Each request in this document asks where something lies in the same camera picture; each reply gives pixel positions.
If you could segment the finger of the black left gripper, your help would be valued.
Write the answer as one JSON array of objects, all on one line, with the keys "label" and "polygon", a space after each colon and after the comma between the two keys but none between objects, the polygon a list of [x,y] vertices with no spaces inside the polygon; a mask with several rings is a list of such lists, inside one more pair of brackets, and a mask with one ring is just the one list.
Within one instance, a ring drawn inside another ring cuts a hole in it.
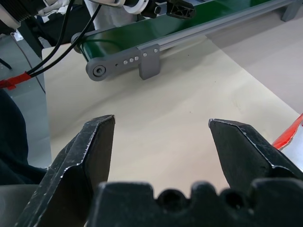
[{"label": "finger of the black left gripper", "polygon": [[190,19],[196,15],[196,9],[184,0],[168,0],[166,15],[178,19]]}]

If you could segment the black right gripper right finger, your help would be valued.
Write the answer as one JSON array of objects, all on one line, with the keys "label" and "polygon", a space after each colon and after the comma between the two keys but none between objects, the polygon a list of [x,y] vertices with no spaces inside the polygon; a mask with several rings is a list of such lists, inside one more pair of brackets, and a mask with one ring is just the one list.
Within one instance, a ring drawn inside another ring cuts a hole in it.
[{"label": "black right gripper right finger", "polygon": [[230,188],[248,189],[259,178],[302,180],[302,171],[251,125],[210,119],[208,126]]}]

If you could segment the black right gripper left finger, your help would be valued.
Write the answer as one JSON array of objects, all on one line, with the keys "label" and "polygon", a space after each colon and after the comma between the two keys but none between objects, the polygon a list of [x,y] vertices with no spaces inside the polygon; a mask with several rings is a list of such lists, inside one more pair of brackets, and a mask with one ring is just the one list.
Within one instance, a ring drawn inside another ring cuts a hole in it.
[{"label": "black right gripper left finger", "polygon": [[82,227],[94,192],[108,180],[115,117],[86,122],[59,152],[15,223],[17,227]]}]

